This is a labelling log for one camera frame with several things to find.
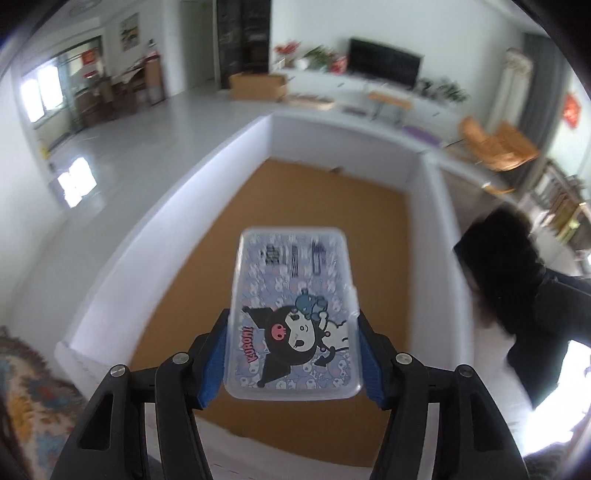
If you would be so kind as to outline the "Kuromi clear plastic box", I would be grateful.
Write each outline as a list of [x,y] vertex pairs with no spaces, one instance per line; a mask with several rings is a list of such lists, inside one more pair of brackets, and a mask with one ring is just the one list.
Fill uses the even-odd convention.
[[337,228],[249,228],[239,238],[224,388],[236,399],[329,401],[362,388],[358,295]]

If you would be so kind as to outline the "black fuzzy cloth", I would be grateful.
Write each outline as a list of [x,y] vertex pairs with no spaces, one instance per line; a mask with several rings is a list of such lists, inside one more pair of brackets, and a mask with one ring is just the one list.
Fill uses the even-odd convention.
[[568,343],[590,345],[590,282],[545,265],[518,211],[476,220],[454,251],[504,330],[507,354],[533,408],[557,388]]

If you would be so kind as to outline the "orange lounge chair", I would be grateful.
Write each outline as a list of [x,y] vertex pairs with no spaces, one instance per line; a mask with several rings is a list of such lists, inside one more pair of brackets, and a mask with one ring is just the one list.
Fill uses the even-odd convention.
[[488,134],[469,116],[459,124],[462,140],[472,156],[489,170],[509,172],[539,157],[538,148],[515,126],[501,122],[495,134]]

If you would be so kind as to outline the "white storage box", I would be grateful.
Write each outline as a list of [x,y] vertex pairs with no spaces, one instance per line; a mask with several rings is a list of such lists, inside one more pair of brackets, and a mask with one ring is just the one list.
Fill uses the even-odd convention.
[[328,226],[349,244],[373,328],[426,364],[473,359],[470,295],[441,152],[399,134],[260,117],[204,157],[131,230],[55,357],[90,396],[109,367],[153,367],[211,329],[249,227]]

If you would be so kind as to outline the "white TV cabinet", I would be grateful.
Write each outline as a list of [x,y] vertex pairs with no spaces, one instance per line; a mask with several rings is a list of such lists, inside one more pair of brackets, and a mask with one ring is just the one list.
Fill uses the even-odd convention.
[[421,97],[410,90],[353,75],[280,69],[290,93],[330,97],[339,107],[366,111],[370,118],[390,118],[401,125],[423,128],[442,138],[459,133],[465,115],[458,107]]

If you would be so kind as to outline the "wooden bench stool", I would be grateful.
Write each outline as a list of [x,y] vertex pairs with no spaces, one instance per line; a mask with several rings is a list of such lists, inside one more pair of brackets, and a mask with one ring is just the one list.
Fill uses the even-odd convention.
[[379,91],[370,91],[368,98],[376,104],[376,109],[371,117],[373,121],[380,117],[384,107],[390,106],[396,111],[394,124],[401,126],[404,123],[406,115],[414,109],[414,104],[411,100],[399,98]]

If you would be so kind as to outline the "green potted plant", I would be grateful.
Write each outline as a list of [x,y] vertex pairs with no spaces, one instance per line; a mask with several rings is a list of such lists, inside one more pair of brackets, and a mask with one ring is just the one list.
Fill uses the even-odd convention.
[[440,103],[464,103],[470,95],[456,81],[446,78],[437,80],[421,78],[415,85],[414,92],[423,98]]

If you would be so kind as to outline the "cardboard box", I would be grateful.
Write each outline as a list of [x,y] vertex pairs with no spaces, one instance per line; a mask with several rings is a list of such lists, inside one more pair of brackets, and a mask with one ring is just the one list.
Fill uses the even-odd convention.
[[235,101],[280,102],[287,96],[287,75],[237,73],[229,77]]

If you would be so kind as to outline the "black television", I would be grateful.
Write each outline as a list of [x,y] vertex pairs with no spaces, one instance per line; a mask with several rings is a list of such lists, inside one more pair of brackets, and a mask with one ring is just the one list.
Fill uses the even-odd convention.
[[358,38],[349,40],[348,71],[370,79],[381,79],[414,89],[422,56],[386,44]]

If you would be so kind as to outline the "dark display cabinet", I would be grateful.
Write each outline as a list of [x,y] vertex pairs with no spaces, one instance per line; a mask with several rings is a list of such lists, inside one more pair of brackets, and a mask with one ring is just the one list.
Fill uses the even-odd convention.
[[237,73],[270,70],[270,0],[215,2],[219,86],[229,88]]

